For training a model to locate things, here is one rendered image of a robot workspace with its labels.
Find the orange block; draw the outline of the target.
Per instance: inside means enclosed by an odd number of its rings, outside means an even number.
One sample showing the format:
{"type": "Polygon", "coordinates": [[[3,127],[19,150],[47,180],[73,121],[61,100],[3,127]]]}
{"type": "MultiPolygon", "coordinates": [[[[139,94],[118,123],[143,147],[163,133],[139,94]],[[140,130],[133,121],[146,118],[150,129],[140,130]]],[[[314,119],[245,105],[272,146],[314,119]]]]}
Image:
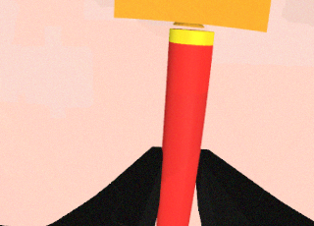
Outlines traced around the orange block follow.
{"type": "Polygon", "coordinates": [[[267,32],[271,0],[115,0],[114,18],[173,22],[176,26],[267,32]]]}

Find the red axle with yellow tip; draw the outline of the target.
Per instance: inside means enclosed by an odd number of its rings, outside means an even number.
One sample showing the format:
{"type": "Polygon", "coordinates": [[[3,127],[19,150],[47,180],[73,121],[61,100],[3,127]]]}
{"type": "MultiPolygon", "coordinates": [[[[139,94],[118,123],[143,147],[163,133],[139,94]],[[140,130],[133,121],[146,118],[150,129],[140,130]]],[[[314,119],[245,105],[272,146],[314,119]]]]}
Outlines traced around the red axle with yellow tip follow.
{"type": "Polygon", "coordinates": [[[188,226],[207,107],[213,36],[208,30],[169,28],[164,164],[157,226],[188,226]]]}

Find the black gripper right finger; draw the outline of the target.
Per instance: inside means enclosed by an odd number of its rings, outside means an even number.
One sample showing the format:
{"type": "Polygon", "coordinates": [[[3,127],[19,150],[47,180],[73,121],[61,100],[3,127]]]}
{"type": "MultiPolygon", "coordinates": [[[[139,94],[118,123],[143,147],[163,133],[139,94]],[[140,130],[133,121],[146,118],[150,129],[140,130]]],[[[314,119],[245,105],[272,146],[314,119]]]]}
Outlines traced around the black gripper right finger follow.
{"type": "Polygon", "coordinates": [[[256,186],[208,148],[200,148],[196,191],[200,226],[314,226],[313,219],[256,186]]]}

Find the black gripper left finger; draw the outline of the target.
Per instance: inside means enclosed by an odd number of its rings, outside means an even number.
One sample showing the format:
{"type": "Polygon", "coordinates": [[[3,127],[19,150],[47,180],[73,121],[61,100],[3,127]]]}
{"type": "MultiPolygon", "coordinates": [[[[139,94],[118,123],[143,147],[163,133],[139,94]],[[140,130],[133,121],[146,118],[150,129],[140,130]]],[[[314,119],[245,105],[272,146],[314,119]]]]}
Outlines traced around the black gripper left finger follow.
{"type": "Polygon", "coordinates": [[[162,164],[162,146],[148,148],[98,195],[47,226],[156,226],[162,164]]]}

